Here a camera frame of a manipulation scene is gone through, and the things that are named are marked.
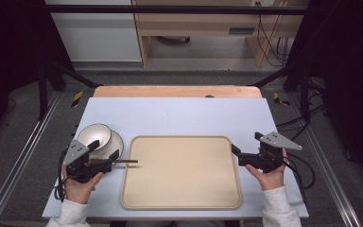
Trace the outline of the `person's left hand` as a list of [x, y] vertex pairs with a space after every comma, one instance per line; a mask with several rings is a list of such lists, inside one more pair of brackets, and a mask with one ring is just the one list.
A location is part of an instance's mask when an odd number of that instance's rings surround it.
[[104, 174], [98, 172], [89, 182], [79, 183], [68, 178], [64, 183], [65, 198], [79, 204], [87, 204], [95, 186], [100, 182]]

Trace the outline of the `white cabinet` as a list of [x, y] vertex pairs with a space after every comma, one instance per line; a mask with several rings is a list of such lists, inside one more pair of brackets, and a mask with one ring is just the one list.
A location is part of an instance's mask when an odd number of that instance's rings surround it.
[[132, 13], [52, 13], [73, 62], [140, 61]]

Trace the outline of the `brown wooden chopsticks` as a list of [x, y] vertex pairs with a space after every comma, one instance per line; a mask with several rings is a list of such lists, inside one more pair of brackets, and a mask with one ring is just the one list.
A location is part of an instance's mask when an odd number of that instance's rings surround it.
[[117, 159], [117, 160], [110, 160], [110, 159], [91, 159], [90, 160], [93, 163], [98, 163], [98, 162], [111, 162], [112, 164], [130, 164], [130, 163], [138, 163], [138, 160], [122, 160], [122, 159]]

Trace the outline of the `wooden table board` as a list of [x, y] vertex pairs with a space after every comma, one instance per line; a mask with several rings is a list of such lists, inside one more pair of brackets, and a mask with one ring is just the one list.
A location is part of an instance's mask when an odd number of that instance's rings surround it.
[[93, 97], [241, 97], [262, 98], [257, 87], [204, 85], [125, 85], [99, 86]]

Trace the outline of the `person's right hand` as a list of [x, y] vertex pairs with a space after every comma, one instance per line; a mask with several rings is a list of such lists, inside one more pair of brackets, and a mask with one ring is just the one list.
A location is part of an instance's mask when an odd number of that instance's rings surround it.
[[268, 173], [261, 173], [251, 165], [245, 165], [245, 168], [258, 181], [263, 191], [276, 189], [285, 185], [285, 165], [281, 165]]

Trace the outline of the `aluminium floor rail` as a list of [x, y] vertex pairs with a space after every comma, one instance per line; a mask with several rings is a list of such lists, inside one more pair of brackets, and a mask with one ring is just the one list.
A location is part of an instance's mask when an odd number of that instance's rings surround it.
[[46, 113], [43, 117], [37, 121], [32, 133], [28, 136], [23, 149], [18, 155], [16, 162], [11, 167], [7, 178], [0, 188], [0, 216], [7, 205], [9, 198], [19, 182], [26, 165], [28, 163], [29, 158], [33, 154], [40, 138], [52, 116], [52, 113], [55, 111], [58, 101], [61, 97], [61, 92], [53, 92], [52, 96], [48, 102], [48, 107]]
[[300, 122], [302, 124], [302, 132], [298, 132], [297, 136], [306, 140], [307, 146], [305, 147], [305, 150], [312, 153], [313, 159], [317, 163], [321, 178], [329, 190], [329, 194], [335, 203], [336, 209], [338, 210], [344, 225], [346, 227], [362, 227], [356, 211], [350, 203], [336, 172], [327, 160], [327, 157], [320, 145], [320, 141], [316, 137], [316, 134], [311, 126], [311, 122], [313, 121], [312, 117], [320, 114], [323, 111], [323, 107], [319, 105], [314, 109], [310, 109], [309, 120], [305, 121], [303, 119], [301, 108], [299, 107], [299, 100], [294, 95], [288, 94], [287, 96], [291, 101], [293, 110], [299, 115]]

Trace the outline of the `light wooden desk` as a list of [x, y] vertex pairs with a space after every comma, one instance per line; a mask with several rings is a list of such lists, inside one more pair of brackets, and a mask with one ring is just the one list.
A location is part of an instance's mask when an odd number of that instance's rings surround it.
[[[307, 7], [310, 0], [130, 0], [134, 6], [220, 6], [220, 7]], [[155, 36], [245, 37], [255, 64], [261, 67], [277, 38], [293, 39], [302, 23], [301, 15], [244, 14], [146, 14], [134, 19], [142, 56], [147, 57], [148, 40]]]

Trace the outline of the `white bowl with dark rim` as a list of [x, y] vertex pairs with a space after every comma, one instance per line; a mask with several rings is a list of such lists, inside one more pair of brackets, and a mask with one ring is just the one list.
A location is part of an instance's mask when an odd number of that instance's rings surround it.
[[112, 131], [105, 124], [93, 124], [85, 127], [79, 134], [77, 140], [88, 146], [95, 140], [99, 141], [99, 146], [96, 150], [102, 150], [109, 145], [112, 139]]

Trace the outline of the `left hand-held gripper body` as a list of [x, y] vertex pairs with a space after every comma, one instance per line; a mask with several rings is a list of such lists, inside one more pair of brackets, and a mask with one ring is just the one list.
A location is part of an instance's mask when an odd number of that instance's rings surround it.
[[78, 140], [73, 140], [63, 159], [67, 177], [79, 183], [89, 182], [98, 172], [112, 171], [111, 162], [93, 163], [90, 161], [91, 151]]

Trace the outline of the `beige rectangular tray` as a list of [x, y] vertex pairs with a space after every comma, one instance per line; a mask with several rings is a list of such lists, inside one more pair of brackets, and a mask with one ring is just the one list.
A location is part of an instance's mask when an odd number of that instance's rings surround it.
[[137, 136], [121, 202], [130, 210], [234, 209], [241, 192], [224, 136]]

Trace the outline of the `silver metal bowl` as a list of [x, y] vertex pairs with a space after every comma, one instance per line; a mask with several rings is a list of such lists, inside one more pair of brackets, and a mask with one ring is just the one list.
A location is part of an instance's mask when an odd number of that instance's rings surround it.
[[108, 159], [117, 150], [119, 155], [122, 155], [124, 150], [123, 139], [117, 132], [111, 131], [111, 139], [102, 148], [97, 148], [91, 152], [90, 158], [97, 160]]

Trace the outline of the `black horizontal frame bar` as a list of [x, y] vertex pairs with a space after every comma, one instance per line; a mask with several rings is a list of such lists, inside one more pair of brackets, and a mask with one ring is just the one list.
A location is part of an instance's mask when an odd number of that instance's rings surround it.
[[247, 14], [305, 15], [306, 8], [219, 7], [219, 6], [109, 6], [109, 5], [46, 5], [49, 12], [63, 13], [161, 13], [161, 14]]

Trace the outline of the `black curtain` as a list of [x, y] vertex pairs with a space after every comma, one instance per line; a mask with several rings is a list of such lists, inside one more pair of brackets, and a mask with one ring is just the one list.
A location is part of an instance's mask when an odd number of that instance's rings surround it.
[[[309, 0], [289, 59], [306, 57], [325, 81], [325, 103], [350, 153], [363, 165], [363, 0]], [[302, 54], [317, 30], [320, 38]]]
[[45, 0], [0, 0], [0, 119], [9, 105], [9, 94], [38, 79], [43, 65], [49, 81], [62, 86], [57, 62], [73, 67], [51, 14], [33, 9]]

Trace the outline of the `black metal stand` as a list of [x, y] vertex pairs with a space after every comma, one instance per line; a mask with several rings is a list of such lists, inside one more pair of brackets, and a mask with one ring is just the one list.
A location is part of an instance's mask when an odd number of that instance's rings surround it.
[[309, 110], [309, 87], [310, 87], [310, 71], [303, 63], [293, 62], [282, 69], [272, 73], [264, 79], [253, 83], [254, 87], [262, 88], [270, 82], [282, 76], [287, 76], [283, 88], [286, 92], [294, 91], [298, 86], [301, 86], [300, 95], [300, 113], [306, 123], [310, 122]]
[[67, 75], [72, 79], [79, 81], [90, 88], [99, 87], [98, 83], [95, 83], [82, 75], [78, 74], [74, 69], [68, 68], [56, 61], [49, 63], [42, 63], [38, 69], [38, 84], [39, 84], [39, 99], [40, 99], [40, 113], [39, 120], [42, 120], [48, 112], [48, 99], [47, 99], [47, 85], [49, 81], [55, 91], [63, 91], [66, 87], [62, 75]]

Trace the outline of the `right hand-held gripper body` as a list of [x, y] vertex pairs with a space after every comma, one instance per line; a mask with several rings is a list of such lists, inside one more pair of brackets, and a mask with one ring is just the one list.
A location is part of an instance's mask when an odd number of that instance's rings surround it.
[[268, 134], [256, 132], [254, 138], [259, 141], [259, 152], [254, 155], [250, 165], [264, 173], [275, 170], [283, 164], [284, 149], [302, 150], [303, 147], [273, 131]]

